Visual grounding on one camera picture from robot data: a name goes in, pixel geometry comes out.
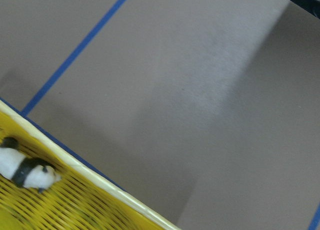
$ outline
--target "blue tape strip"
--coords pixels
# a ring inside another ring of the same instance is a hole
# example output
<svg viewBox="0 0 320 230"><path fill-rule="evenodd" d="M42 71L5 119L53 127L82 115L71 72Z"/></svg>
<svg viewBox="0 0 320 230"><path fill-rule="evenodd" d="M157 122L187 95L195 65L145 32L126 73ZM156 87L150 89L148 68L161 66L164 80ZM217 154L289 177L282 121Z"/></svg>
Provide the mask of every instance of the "blue tape strip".
<svg viewBox="0 0 320 230"><path fill-rule="evenodd" d="M111 19L116 11L122 6L126 0L117 0L111 9L102 17L102 19L95 25L95 27L89 32L89 34L81 41L81 43L74 49L69 57L62 63L62 65L55 71L55 73L49 78L49 80L42 86L42 88L35 94L30 102L21 111L22 116L27 116L32 109L39 103L44 95L50 90L50 88L56 83L56 81L62 76L62 74L68 69L68 67L74 62L74 60L81 54L85 47L92 41L92 39L98 34L98 32L104 27L104 25Z"/></svg>
<svg viewBox="0 0 320 230"><path fill-rule="evenodd" d="M320 204L314 214L314 217L310 223L308 230L316 230L319 225L319 222L320 222Z"/></svg>
<svg viewBox="0 0 320 230"><path fill-rule="evenodd" d="M5 103L7 106L9 106L12 110L14 110L16 113L20 114L20 112L15 109L12 105L10 105L8 102L6 102L4 99L2 99L0 97L0 100ZM28 120L32 125L34 125L39 131L41 131L44 135L46 135L49 139L51 139L54 143L56 143L58 146L60 146L61 148L63 148L66 152L68 152L69 154L71 154L73 157L75 157L77 160L79 160L80 162L82 162L84 165L86 165L88 168L90 168L91 170L95 171L97 174L101 175L102 177L104 177L105 179L107 179L108 181L110 181L111 183L113 183L114 185L116 185L118 188L122 189L123 191L125 191L124 188L122 188L121 186L119 186L115 181L113 181L112 179L110 179L109 177L107 177L106 175L104 175L102 172L100 172L98 169L96 169L93 165L91 165L90 163L88 163L86 160L84 160L83 158L81 158L78 154L76 154L74 151L72 151L70 148L68 148L66 145L64 145L63 143L61 143L58 139L56 139L54 136L52 136L50 133L48 133L46 130L44 130L42 127L40 127L38 124L36 124L34 121L32 121L31 119L29 119L28 117L24 117L26 120Z"/></svg>

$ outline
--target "toy panda figurine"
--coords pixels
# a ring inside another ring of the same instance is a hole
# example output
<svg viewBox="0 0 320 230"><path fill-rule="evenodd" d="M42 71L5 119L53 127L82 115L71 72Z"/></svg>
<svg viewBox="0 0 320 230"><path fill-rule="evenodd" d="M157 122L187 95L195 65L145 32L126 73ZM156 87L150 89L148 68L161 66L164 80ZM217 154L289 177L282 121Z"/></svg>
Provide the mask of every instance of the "toy panda figurine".
<svg viewBox="0 0 320 230"><path fill-rule="evenodd" d="M0 145L0 174L17 187L38 188L42 193L61 180L54 166L41 158L27 158L17 150L18 141L5 137Z"/></svg>

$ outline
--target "yellow basket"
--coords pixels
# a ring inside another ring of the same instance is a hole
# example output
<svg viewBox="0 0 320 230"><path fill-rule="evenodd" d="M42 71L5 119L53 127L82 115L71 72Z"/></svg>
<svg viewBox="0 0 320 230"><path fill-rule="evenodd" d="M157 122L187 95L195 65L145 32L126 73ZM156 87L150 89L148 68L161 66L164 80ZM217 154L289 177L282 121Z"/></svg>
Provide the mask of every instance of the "yellow basket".
<svg viewBox="0 0 320 230"><path fill-rule="evenodd" d="M20 189L0 176L0 215L1 211L8 212L16 218L21 229L178 230L0 101L0 139L6 136L15 137L20 143L20 151L49 161L62 175L60 182L42 194L36 189ZM0 222L0 226L6 229L6 222Z"/></svg>

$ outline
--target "panda's head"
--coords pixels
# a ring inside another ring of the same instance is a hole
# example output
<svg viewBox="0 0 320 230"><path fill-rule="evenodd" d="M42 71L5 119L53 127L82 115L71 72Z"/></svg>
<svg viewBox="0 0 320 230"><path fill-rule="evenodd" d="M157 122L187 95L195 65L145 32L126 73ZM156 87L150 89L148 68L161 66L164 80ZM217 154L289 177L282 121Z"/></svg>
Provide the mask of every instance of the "panda's head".
<svg viewBox="0 0 320 230"><path fill-rule="evenodd" d="M23 186L25 188L48 189L61 179L61 175L53 167L37 165L30 171Z"/></svg>

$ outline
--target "yellow ball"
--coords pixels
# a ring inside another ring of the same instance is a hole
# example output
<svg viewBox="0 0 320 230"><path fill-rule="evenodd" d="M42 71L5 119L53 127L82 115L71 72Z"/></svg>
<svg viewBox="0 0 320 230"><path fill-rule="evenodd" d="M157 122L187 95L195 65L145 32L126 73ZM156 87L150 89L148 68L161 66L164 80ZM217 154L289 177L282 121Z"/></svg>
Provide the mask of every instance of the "yellow ball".
<svg viewBox="0 0 320 230"><path fill-rule="evenodd" d="M18 219L4 209L0 209L0 226L2 230L23 230Z"/></svg>

